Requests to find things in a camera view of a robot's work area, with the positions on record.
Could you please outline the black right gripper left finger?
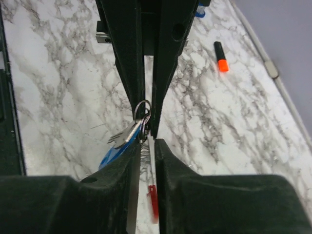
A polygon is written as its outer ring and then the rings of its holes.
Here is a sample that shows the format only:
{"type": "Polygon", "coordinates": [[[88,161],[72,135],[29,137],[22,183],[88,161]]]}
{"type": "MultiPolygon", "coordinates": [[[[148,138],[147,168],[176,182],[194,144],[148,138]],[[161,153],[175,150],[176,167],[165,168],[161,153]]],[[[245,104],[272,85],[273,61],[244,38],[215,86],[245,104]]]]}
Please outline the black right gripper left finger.
{"type": "Polygon", "coordinates": [[[3,176],[3,234],[133,234],[136,231],[140,145],[76,181],[70,176],[3,176]]]}

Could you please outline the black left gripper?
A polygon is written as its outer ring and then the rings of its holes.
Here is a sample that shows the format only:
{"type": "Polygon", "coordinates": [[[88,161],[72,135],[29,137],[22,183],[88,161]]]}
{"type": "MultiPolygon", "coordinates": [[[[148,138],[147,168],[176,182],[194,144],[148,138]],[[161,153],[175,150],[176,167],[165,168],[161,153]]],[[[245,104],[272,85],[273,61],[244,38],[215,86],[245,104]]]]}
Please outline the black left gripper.
{"type": "Polygon", "coordinates": [[[144,56],[154,56],[151,135],[158,134],[164,98],[192,26],[197,0],[97,0],[99,43],[110,43],[133,118],[143,117],[144,56]]]}

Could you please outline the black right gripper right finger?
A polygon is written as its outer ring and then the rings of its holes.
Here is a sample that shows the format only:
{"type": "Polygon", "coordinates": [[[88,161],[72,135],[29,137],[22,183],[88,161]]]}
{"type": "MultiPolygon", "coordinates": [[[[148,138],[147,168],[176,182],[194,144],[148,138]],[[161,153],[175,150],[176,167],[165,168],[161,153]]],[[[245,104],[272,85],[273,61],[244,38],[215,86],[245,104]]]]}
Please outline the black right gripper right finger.
{"type": "Polygon", "coordinates": [[[199,175],[155,141],[162,234],[309,234],[311,222],[279,175],[199,175]]]}

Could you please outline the blue key tag with key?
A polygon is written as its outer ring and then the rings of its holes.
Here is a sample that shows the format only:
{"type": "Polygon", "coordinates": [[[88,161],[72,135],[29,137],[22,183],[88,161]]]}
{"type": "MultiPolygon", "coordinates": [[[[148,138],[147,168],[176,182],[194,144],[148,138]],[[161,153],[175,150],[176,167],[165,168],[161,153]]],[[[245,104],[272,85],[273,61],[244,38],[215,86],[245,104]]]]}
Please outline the blue key tag with key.
{"type": "Polygon", "coordinates": [[[98,169],[104,168],[109,163],[113,162],[117,159],[128,146],[132,144],[132,142],[136,139],[140,129],[142,126],[142,120],[134,120],[129,126],[124,129],[122,132],[112,136],[108,143],[114,142],[115,144],[111,147],[111,149],[106,153],[103,160],[101,161],[98,169]]]}

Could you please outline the silver keyring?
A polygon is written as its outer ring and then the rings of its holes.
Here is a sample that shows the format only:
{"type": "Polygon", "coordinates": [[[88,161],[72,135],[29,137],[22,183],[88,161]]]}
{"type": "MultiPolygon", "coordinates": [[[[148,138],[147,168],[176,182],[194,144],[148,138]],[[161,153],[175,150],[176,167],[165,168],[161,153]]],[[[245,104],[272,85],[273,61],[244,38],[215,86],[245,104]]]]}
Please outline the silver keyring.
{"type": "Polygon", "coordinates": [[[139,142],[141,144],[143,144],[147,140],[148,134],[150,132],[150,119],[151,119],[151,103],[150,103],[150,101],[145,99],[145,100],[142,100],[141,102],[139,102],[135,108],[134,115],[135,115],[135,122],[138,122],[139,120],[141,121],[140,131],[138,133],[138,139],[139,139],[139,142]],[[139,110],[139,107],[144,103],[148,104],[148,108],[145,107],[145,110],[147,112],[143,115],[142,119],[139,119],[139,118],[137,118],[137,111],[139,110]]]}

